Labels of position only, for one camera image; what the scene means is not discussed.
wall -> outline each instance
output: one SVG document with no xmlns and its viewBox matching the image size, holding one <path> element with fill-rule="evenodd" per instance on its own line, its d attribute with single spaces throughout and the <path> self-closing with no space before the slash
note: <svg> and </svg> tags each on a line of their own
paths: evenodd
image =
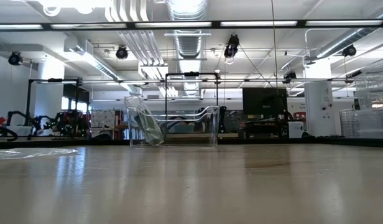
<svg viewBox="0 0 383 224">
<path fill-rule="evenodd" d="M 27 102 L 27 87 L 30 68 L 25 66 L 14 67 L 8 64 L 7 59 L 0 57 L 0 117 L 7 117 L 8 111 L 25 112 Z M 37 72 L 31 70 L 31 78 L 36 78 Z M 23 118 L 13 117 L 12 125 L 22 124 Z"/>
</svg>

window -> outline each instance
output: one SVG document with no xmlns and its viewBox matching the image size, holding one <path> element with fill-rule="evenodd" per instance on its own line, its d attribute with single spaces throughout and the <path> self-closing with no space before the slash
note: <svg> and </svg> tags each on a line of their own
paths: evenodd
<svg viewBox="0 0 383 224">
<path fill-rule="evenodd" d="M 72 109 L 75 109 L 75 100 L 72 100 Z"/>
<path fill-rule="evenodd" d="M 86 108 L 87 108 L 87 104 L 86 103 L 81 103 L 81 102 L 78 102 L 77 104 L 77 110 L 78 111 L 82 111 L 82 113 L 86 113 Z"/>
<path fill-rule="evenodd" d="M 62 110 L 68 110 L 68 98 L 62 97 Z"/>
<path fill-rule="evenodd" d="M 77 104 L 77 110 L 82 111 L 83 113 L 86 113 L 86 109 L 88 107 L 88 104 L 83 102 L 78 102 Z M 75 100 L 72 100 L 72 109 L 75 109 Z"/>
</svg>

table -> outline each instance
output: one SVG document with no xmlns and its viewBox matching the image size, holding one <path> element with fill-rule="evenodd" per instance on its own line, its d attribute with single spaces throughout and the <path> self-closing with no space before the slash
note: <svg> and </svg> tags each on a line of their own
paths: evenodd
<svg viewBox="0 0 383 224">
<path fill-rule="evenodd" d="M 75 149 L 0 161 L 0 223 L 383 223 L 382 148 Z"/>
</svg>

white pillar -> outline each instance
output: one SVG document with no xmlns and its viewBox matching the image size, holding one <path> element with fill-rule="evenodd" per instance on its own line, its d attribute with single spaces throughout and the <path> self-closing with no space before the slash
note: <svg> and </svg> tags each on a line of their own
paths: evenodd
<svg viewBox="0 0 383 224">
<path fill-rule="evenodd" d="M 64 78 L 65 66 L 62 62 L 39 63 L 38 79 Z M 62 110 L 62 84 L 34 84 L 35 91 L 35 115 L 47 115 L 54 118 Z"/>
<path fill-rule="evenodd" d="M 306 78 L 331 78 L 331 63 L 328 58 L 317 60 L 305 68 Z M 313 136 L 335 134 L 333 91 L 331 82 L 305 84 L 307 128 Z"/>
</svg>

cable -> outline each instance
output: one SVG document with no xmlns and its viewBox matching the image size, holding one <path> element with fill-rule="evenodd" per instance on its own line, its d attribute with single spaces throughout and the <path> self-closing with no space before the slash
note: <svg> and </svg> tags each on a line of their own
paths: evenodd
<svg viewBox="0 0 383 224">
<path fill-rule="evenodd" d="M 10 134 L 12 136 L 11 139 L 6 139 L 7 141 L 15 141 L 18 137 L 14 131 L 7 129 L 7 128 L 4 128 L 4 127 L 1 127 L 1 126 L 0 126 L 0 131 L 2 131 L 2 134 L 0 136 L 0 140 L 2 140 L 3 138 L 4 139 L 8 138 L 7 134 Z"/>
<path fill-rule="evenodd" d="M 232 57 L 232 59 L 233 59 L 233 61 L 231 61 L 231 62 L 228 62 L 230 59 L 229 60 L 225 59 L 224 62 L 227 63 L 228 65 L 232 65 L 235 61 L 234 57 Z"/>
<path fill-rule="evenodd" d="M 221 56 L 219 57 L 219 60 L 218 60 L 218 63 L 216 64 L 216 68 L 215 68 L 215 69 L 218 69 L 218 68 L 219 68 L 219 63 L 221 62 L 222 55 L 223 55 L 223 53 L 221 53 Z"/>
<path fill-rule="evenodd" d="M 251 61 L 251 59 L 248 57 L 246 51 L 243 49 L 243 47 L 241 47 L 241 44 L 239 44 L 241 50 L 244 52 L 244 54 L 246 55 L 248 61 L 251 63 L 251 65 L 255 68 L 255 70 L 258 72 L 258 74 L 270 85 L 270 87 L 273 88 L 272 84 L 270 84 L 270 82 L 267 81 L 267 79 L 261 74 L 261 72 L 258 70 L 258 68 L 254 65 L 254 63 Z"/>
<path fill-rule="evenodd" d="M 276 90 L 277 90 L 277 96 L 279 95 L 279 81 L 278 81 L 278 73 L 277 71 L 279 70 L 277 68 L 277 46 L 276 46 L 276 27 L 275 27 L 275 24 L 274 24 L 274 3 L 273 3 L 273 0 L 271 0 L 272 2 L 272 18 L 273 18 L 273 40 L 274 40 L 274 63 L 275 63 L 275 67 L 276 67 Z"/>
<path fill-rule="evenodd" d="M 226 63 L 226 59 L 225 59 L 225 63 L 224 63 L 224 79 L 226 79 L 226 64 L 227 63 Z M 224 87 L 223 87 L 223 106 L 224 105 L 226 105 L 226 82 L 224 83 Z"/>
</svg>

